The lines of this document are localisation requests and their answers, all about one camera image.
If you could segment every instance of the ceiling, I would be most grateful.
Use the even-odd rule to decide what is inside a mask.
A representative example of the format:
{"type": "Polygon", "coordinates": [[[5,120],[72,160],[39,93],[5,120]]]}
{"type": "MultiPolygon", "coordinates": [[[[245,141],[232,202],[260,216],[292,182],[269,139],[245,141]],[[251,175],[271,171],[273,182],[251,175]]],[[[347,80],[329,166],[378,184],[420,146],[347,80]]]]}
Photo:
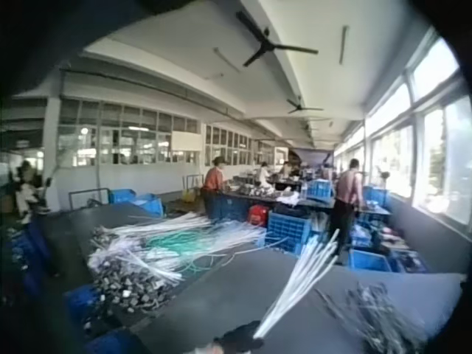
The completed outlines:
{"type": "Polygon", "coordinates": [[[112,33],[85,55],[190,87],[295,147],[329,149],[352,120],[363,119],[365,100],[413,20],[404,0],[200,0],[112,33]],[[244,68],[258,44],[234,17],[238,10],[268,27],[274,42],[319,54],[277,51],[244,68]],[[345,25],[350,28],[340,65],[345,25]],[[306,106],[324,110],[288,115],[286,99],[299,95],[306,106]]]}

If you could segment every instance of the hand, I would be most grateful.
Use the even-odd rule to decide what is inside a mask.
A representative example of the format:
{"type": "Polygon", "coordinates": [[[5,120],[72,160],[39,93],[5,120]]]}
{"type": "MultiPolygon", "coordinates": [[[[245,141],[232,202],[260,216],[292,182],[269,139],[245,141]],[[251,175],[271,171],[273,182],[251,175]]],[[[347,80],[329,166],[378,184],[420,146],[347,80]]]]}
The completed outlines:
{"type": "Polygon", "coordinates": [[[253,321],[240,326],[231,332],[225,333],[222,338],[216,338],[215,343],[223,349],[224,354],[245,353],[259,349],[264,345],[264,341],[253,338],[259,325],[260,321],[253,321]]]}

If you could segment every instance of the red container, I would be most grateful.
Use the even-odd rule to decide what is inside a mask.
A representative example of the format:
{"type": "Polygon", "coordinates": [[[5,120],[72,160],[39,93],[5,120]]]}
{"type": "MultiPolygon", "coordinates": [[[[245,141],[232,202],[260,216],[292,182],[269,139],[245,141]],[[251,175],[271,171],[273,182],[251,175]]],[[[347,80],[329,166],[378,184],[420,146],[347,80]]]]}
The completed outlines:
{"type": "Polygon", "coordinates": [[[268,207],[254,205],[249,209],[248,222],[252,225],[267,227],[268,207]]]}

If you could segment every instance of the woman in orange shirt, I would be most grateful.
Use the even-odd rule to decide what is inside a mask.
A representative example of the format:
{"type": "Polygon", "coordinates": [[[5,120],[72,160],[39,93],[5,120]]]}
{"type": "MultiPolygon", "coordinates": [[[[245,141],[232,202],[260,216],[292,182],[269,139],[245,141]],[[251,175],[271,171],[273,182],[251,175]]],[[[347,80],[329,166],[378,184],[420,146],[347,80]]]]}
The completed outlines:
{"type": "Polygon", "coordinates": [[[226,165],[224,157],[218,156],[213,160],[214,167],[208,171],[205,183],[201,189],[204,199],[205,212],[210,219],[221,219],[223,214],[220,208],[218,192],[223,189],[223,168],[226,165]]]}

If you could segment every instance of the white cable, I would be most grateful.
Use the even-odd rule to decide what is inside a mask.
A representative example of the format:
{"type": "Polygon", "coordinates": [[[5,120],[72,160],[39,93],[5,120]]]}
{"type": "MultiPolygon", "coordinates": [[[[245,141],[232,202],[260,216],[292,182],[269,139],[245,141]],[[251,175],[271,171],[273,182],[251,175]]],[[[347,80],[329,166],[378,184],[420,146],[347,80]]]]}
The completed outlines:
{"type": "Polygon", "coordinates": [[[312,238],[303,247],[287,284],[264,316],[261,325],[254,334],[255,338],[266,336],[276,323],[305,297],[311,288],[333,267],[337,256],[328,263],[327,260],[336,250],[338,233],[339,231],[336,230],[325,246],[312,238]]]}

